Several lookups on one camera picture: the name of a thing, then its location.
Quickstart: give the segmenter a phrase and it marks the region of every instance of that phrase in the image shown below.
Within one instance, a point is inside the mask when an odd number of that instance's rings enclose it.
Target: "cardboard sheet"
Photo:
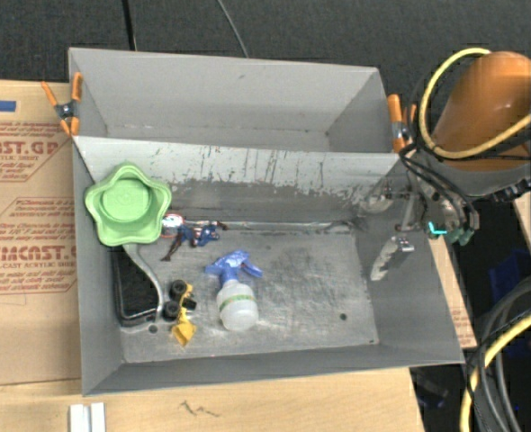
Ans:
[[[40,83],[1,92],[17,110],[0,113],[0,384],[77,378],[71,140]]]

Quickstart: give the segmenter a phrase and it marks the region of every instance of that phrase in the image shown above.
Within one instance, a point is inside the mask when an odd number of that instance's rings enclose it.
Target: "yellow plastic piece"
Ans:
[[[187,290],[185,290],[182,299],[179,301],[180,311],[179,317],[177,318],[177,323],[172,327],[172,334],[182,347],[185,347],[187,343],[192,340],[195,331],[197,330],[197,327],[187,319],[187,310],[182,305],[184,298],[189,297],[193,289],[194,288],[188,283]]]

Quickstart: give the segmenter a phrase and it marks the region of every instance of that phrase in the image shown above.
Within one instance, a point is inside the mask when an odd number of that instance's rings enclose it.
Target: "green light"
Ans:
[[[437,230],[432,221],[430,221],[427,225],[429,226],[431,233],[434,235],[445,235],[447,233],[447,230]]]

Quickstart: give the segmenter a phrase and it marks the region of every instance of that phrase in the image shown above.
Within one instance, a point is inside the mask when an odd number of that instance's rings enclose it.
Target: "bin floor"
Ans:
[[[190,320],[197,332],[186,347],[169,325],[156,322],[121,330],[127,362],[282,352],[322,347],[377,344],[374,312],[356,248],[347,225],[230,224],[220,239],[204,247],[184,243],[169,262],[160,259],[171,239],[141,247],[141,256],[167,288],[183,279],[193,286],[196,309]],[[218,257],[245,249],[263,278],[240,272],[256,294],[259,322],[244,332],[227,331],[220,321],[218,278],[204,268]]]

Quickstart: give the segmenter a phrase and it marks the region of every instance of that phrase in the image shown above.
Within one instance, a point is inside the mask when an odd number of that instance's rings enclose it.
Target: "blue spray nozzle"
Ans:
[[[205,267],[206,274],[217,275],[220,284],[223,286],[230,280],[238,280],[238,271],[243,270],[254,277],[261,277],[264,273],[259,267],[251,264],[249,253],[243,249],[237,249],[225,256],[220,257],[213,264]]]

